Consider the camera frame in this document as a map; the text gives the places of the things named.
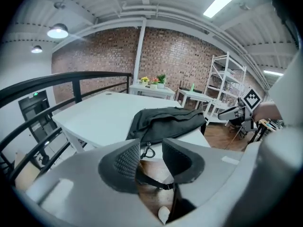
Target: white pole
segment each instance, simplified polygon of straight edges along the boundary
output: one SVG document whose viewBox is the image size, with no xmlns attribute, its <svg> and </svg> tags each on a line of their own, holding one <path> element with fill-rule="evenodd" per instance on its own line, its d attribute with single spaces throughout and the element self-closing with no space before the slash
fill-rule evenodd
<svg viewBox="0 0 303 227">
<path fill-rule="evenodd" d="M 144 39 L 144 33 L 145 33 L 145 27 L 146 27 L 146 19 L 143 19 L 140 36 L 139 36 L 139 42 L 138 42 L 138 48 L 137 48 L 137 55 L 136 55 L 136 62 L 134 64 L 134 80 L 133 84 L 137 83 L 138 80 L 138 72 L 139 72 L 139 65 L 140 65 L 140 58 L 141 58 L 141 51 L 142 51 L 142 44 Z"/>
<path fill-rule="evenodd" d="M 210 119 L 212 118 L 212 116 L 214 114 L 214 111 L 216 110 L 216 106 L 217 106 L 218 101 L 220 100 L 220 96 L 221 96 L 221 94 L 223 92 L 224 82 L 226 80 L 226 74 L 227 74 L 227 69 L 228 69 L 228 63 L 229 63 L 229 52 L 227 52 L 227 55 L 226 55 L 226 63 L 225 63 L 224 75 L 223 75 L 223 79 L 222 79 L 222 83 L 221 83 L 221 86 L 220 86 L 220 91 L 219 91 L 218 97 L 217 97 L 216 100 L 214 100 L 214 103 L 213 103 L 214 108 L 213 108 L 213 110 L 212 110 L 212 112 L 210 114 L 210 117 L 209 117 Z"/>
<path fill-rule="evenodd" d="M 206 84 L 206 87 L 205 87 L 205 90 L 204 90 L 204 94 L 205 94 L 205 95 L 206 95 L 206 91 L 207 91 L 207 88 L 208 88 L 208 85 L 209 85 L 210 77 L 211 77 L 212 72 L 213 72 L 213 66 L 214 66 L 214 55 L 213 55 L 213 58 L 212 58 L 212 65 L 211 65 L 211 67 L 210 67 L 210 72 L 209 72 L 209 75 L 208 75 L 207 84 Z"/>
</svg>

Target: white column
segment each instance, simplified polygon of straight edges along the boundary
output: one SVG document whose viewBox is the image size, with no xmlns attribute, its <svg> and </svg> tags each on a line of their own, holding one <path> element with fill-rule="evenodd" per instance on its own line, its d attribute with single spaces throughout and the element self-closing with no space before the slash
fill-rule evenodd
<svg viewBox="0 0 303 227">
<path fill-rule="evenodd" d="M 146 19 L 144 18 L 143 22 L 142 22 L 140 36 L 139 36 L 137 55 L 136 55 L 136 62 L 134 64 L 134 80 L 133 80 L 133 84 L 136 84 L 137 80 L 138 80 L 138 72 L 139 72 L 139 65 L 140 65 L 140 58 L 141 58 L 141 51 L 142 51 L 142 44 L 143 44 L 143 39 L 144 39 L 145 27 L 146 27 Z"/>
</svg>

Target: black railing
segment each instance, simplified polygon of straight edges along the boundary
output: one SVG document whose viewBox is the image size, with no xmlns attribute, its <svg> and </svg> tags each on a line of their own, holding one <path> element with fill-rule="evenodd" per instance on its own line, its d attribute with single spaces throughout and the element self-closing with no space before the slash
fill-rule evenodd
<svg viewBox="0 0 303 227">
<path fill-rule="evenodd" d="M 46 77 L 40 77 L 35 78 L 27 81 L 23 81 L 17 84 L 14 84 L 10 87 L 7 87 L 0 91 L 0 109 L 4 107 L 5 105 L 9 104 L 10 102 L 25 96 L 29 93 L 33 93 L 35 91 L 38 91 L 40 89 L 55 86 L 61 83 L 66 82 L 72 82 L 72 89 L 73 89 L 73 98 L 70 98 L 66 101 L 63 101 L 53 107 L 47 108 L 44 111 L 37 114 L 35 117 L 33 117 L 30 120 L 27 120 L 20 126 L 18 126 L 15 130 L 13 130 L 10 134 L 8 134 L 1 142 L 0 142 L 0 152 L 3 151 L 3 149 L 12 142 L 12 140 L 17 137 L 20 133 L 22 133 L 26 128 L 30 127 L 34 122 L 39 120 L 40 118 L 49 115 L 51 112 L 69 104 L 72 102 L 79 103 L 82 101 L 83 97 L 89 96 L 91 94 L 101 92 L 113 87 L 121 86 L 126 84 L 126 88 L 119 91 L 119 92 L 125 92 L 129 93 L 129 78 L 131 77 L 131 73 L 120 73 L 120 72 L 108 72 L 108 71 L 84 71 L 84 72 L 67 72 L 67 73 L 60 73 L 60 74 L 53 74 Z M 126 82 L 117 83 L 114 85 L 110 85 L 103 88 L 98 88 L 96 90 L 81 94 L 80 89 L 80 80 L 83 79 L 93 79 L 93 78 L 108 78 L 108 77 L 126 77 Z M 45 143 L 49 139 L 53 139 L 55 135 L 58 135 L 62 132 L 61 128 L 56 128 L 52 133 L 47 135 L 43 140 L 41 140 L 35 147 L 32 148 L 32 150 L 27 153 L 27 155 L 21 160 L 21 162 L 18 164 L 18 166 L 13 169 L 13 165 L 7 161 L 5 158 L 5 161 L 8 162 L 8 167 L 10 168 L 11 173 L 9 174 L 9 181 L 14 182 L 18 174 L 22 171 L 22 169 L 27 165 L 27 163 L 35 156 L 35 154 L 45 148 Z M 56 159 L 60 157 L 60 155 L 67 149 L 67 147 L 70 145 L 69 142 L 67 142 L 65 145 L 63 145 L 55 154 L 54 156 L 48 161 L 48 163 L 41 169 L 41 172 L 39 174 L 42 175 L 46 171 L 50 169 L 50 167 L 54 164 Z"/>
</svg>

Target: white table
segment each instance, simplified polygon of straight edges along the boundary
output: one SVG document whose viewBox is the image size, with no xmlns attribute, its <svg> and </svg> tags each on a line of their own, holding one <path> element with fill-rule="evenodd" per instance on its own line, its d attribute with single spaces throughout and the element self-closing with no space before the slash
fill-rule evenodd
<svg viewBox="0 0 303 227">
<path fill-rule="evenodd" d="M 166 96 L 169 96 L 170 100 L 174 99 L 175 92 L 168 87 L 164 87 L 164 89 L 150 89 L 149 87 L 144 87 L 140 84 L 133 84 L 129 87 L 130 94 L 137 95 L 138 92 L 146 93 L 149 96 L 156 96 L 166 99 Z"/>
<path fill-rule="evenodd" d="M 198 108 L 199 102 L 208 102 L 207 108 L 205 110 L 205 113 L 207 113 L 209 111 L 210 105 L 212 104 L 211 102 L 214 100 L 212 97 L 207 96 L 205 94 L 202 93 L 196 93 L 196 92 L 192 92 L 192 91 L 186 91 L 186 90 L 181 90 L 180 88 L 177 91 L 176 94 L 176 100 L 178 100 L 179 94 L 183 94 L 183 101 L 181 103 L 181 107 L 183 108 L 186 102 L 187 97 L 189 97 L 189 99 L 195 100 L 196 102 L 196 106 L 195 109 Z"/>
<path fill-rule="evenodd" d="M 53 120 L 62 128 L 72 146 L 78 152 L 83 152 L 77 138 L 95 147 L 124 141 L 137 112 L 145 108 L 163 107 L 180 107 L 180 104 L 173 100 L 104 92 L 61 111 L 53 116 Z M 200 129 L 178 139 L 210 147 Z M 156 155 L 151 160 L 162 159 L 161 144 L 153 145 L 152 149 Z"/>
</svg>

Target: black strap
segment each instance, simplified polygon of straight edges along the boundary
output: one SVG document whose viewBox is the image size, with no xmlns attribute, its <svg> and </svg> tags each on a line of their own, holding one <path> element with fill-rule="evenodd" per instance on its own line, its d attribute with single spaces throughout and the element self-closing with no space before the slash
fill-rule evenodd
<svg viewBox="0 0 303 227">
<path fill-rule="evenodd" d="M 152 151 L 152 156 L 151 157 L 146 155 L 149 149 Z M 148 145 L 145 149 L 145 152 L 141 155 L 140 159 L 142 160 L 144 157 L 153 158 L 155 155 L 156 155 L 155 151 L 151 148 L 150 145 Z"/>
<path fill-rule="evenodd" d="M 155 187 L 158 187 L 158 188 L 162 188 L 164 190 L 169 190 L 169 189 L 174 188 L 173 183 L 170 183 L 170 184 L 159 183 L 158 181 L 156 181 L 156 180 L 152 179 L 151 177 L 145 175 L 139 169 L 137 169 L 137 172 L 136 172 L 136 179 L 140 183 L 147 183 L 149 185 L 152 185 L 152 186 L 155 186 Z"/>
</svg>

